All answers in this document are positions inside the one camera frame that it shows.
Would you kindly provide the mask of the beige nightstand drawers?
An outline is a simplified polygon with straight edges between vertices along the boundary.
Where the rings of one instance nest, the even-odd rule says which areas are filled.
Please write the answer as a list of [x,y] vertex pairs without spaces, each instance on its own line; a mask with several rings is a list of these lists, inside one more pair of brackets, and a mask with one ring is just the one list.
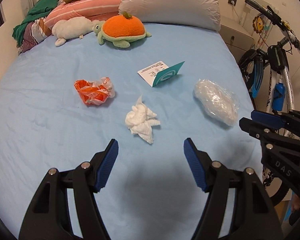
[[254,42],[254,39],[242,27],[233,28],[222,24],[219,34],[237,63]]

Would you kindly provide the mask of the blue water bottle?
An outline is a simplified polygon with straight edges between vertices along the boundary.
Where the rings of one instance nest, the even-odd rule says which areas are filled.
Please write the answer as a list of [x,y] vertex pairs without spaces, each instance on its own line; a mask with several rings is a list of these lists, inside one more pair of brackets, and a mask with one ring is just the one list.
[[283,109],[283,103],[285,100],[285,85],[281,82],[277,83],[274,88],[274,95],[273,95],[273,103],[272,109],[280,112]]

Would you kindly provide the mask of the lion wall sticker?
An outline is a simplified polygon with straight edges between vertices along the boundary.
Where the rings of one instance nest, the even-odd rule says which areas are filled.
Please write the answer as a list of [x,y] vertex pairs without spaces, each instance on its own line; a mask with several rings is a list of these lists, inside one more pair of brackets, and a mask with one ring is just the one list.
[[252,22],[253,31],[257,34],[261,34],[264,30],[264,21],[262,16],[262,14],[257,15]]

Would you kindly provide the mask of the striped folded clothes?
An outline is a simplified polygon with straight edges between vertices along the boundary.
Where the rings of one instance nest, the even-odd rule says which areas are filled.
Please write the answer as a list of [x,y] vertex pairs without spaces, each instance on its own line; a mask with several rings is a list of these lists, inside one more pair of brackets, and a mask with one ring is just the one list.
[[39,18],[26,26],[23,41],[18,48],[18,54],[24,53],[43,42],[52,34],[51,29],[45,24],[45,18]]

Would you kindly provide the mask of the light blue bed sheet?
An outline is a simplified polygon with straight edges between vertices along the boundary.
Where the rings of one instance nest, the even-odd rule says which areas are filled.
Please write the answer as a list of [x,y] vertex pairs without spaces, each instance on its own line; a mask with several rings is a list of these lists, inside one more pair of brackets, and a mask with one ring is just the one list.
[[[209,117],[194,97],[199,79],[234,93],[239,117],[253,105],[233,55],[219,33],[147,24],[150,38],[126,50],[95,34],[55,46],[48,37],[17,57],[0,81],[0,218],[15,236],[47,171],[76,168],[119,143],[119,155],[96,201],[111,239],[190,239],[207,195],[197,187],[183,153],[191,138],[226,167],[262,173],[260,143],[238,126]],[[178,74],[151,87],[138,70],[185,62]],[[76,80],[109,77],[115,96],[87,106]],[[153,144],[132,135],[125,117],[138,98],[157,114]]]

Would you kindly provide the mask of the green cloth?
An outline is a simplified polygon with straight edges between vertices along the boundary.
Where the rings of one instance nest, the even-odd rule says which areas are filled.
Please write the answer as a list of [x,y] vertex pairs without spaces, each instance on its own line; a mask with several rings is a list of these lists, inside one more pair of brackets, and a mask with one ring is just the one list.
[[33,8],[29,10],[21,24],[13,28],[12,37],[17,42],[17,47],[20,47],[23,42],[23,36],[26,26],[39,18],[46,17],[55,7],[57,7],[58,0],[39,0]]

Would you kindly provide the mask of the orange white wrapper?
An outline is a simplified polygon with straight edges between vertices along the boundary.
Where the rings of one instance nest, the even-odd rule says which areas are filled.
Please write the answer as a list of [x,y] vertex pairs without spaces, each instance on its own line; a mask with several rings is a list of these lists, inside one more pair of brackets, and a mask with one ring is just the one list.
[[98,81],[76,80],[74,88],[87,106],[99,106],[115,96],[115,89],[109,77]]

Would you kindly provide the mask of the white blue bicycle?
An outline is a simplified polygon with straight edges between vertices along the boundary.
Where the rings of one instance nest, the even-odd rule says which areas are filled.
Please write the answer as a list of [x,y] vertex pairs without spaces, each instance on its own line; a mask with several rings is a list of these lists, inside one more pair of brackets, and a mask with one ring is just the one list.
[[286,55],[291,52],[291,50],[285,50],[284,46],[289,44],[291,47],[295,47],[300,53],[300,41],[294,34],[289,23],[282,20],[270,6],[264,7],[256,0],[245,0],[245,3],[256,9],[259,14],[262,14],[270,20],[273,25],[277,25],[284,35],[284,38],[277,42],[277,44],[269,46],[267,51],[260,48],[249,49],[241,57],[238,66],[249,96],[251,100],[254,101],[262,84],[264,69],[269,66],[270,79],[266,112],[271,114],[282,113],[282,111],[277,112],[272,109],[274,88],[279,82],[285,85],[286,92],[284,103],[287,104],[287,109],[294,109],[293,87]]

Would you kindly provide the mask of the white plush toy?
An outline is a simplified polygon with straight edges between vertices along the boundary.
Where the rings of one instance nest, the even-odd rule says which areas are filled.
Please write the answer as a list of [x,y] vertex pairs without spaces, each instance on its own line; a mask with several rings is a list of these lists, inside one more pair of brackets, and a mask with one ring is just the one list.
[[83,16],[60,20],[52,28],[52,35],[57,38],[55,46],[60,47],[67,40],[74,38],[82,39],[84,35],[96,31],[101,23],[104,23],[104,21],[91,21]]

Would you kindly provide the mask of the clear plastic wrap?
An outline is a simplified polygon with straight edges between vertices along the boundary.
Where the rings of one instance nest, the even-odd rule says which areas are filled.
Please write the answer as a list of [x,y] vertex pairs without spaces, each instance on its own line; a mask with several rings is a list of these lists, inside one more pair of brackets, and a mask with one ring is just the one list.
[[207,79],[199,79],[194,85],[193,93],[211,118],[226,126],[232,127],[236,124],[239,102],[234,93]]

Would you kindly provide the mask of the wall power socket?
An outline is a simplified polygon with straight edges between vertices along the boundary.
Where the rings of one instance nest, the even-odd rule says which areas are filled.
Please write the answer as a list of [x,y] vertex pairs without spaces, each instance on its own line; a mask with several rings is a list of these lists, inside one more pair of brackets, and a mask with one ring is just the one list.
[[228,3],[232,6],[236,5],[237,0],[228,0]]

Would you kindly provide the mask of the white pillow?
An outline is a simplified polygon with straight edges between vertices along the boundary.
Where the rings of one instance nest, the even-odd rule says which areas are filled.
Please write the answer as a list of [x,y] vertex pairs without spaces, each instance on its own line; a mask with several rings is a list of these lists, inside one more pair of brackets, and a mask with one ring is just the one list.
[[181,24],[219,31],[218,0],[121,0],[119,13],[127,12],[142,22]]

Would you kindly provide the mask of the white tissue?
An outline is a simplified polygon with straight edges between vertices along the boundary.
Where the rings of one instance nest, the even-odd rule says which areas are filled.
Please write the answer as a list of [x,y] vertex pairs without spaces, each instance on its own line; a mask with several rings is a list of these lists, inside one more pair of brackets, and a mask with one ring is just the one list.
[[142,96],[138,98],[132,110],[125,117],[125,124],[132,135],[138,135],[148,144],[153,144],[153,126],[160,126],[161,122],[157,119],[157,114],[147,107]]

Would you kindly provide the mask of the teal folded card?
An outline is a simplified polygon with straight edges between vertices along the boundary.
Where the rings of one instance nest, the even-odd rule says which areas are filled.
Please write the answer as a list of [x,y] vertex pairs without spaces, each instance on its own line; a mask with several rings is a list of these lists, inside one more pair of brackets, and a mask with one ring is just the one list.
[[176,76],[185,62],[180,62],[173,66],[166,65],[163,61],[156,62],[150,66],[138,70],[138,74],[146,81],[151,87]]

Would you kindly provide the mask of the orange green turtle plush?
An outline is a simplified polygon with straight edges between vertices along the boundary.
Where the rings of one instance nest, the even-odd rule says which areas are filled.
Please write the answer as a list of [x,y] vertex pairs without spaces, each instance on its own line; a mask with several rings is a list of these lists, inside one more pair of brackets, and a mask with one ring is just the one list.
[[105,41],[115,47],[126,49],[132,42],[151,37],[141,20],[127,12],[113,16],[106,21],[100,21],[94,27],[99,45]]

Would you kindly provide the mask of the pink striped pillow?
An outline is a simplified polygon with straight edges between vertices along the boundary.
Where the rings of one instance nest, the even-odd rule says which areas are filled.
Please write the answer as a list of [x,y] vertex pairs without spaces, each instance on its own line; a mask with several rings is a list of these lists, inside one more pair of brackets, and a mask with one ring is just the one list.
[[76,0],[62,2],[45,18],[47,27],[52,27],[60,20],[69,20],[75,17],[85,17],[93,20],[107,20],[119,14],[121,0]]

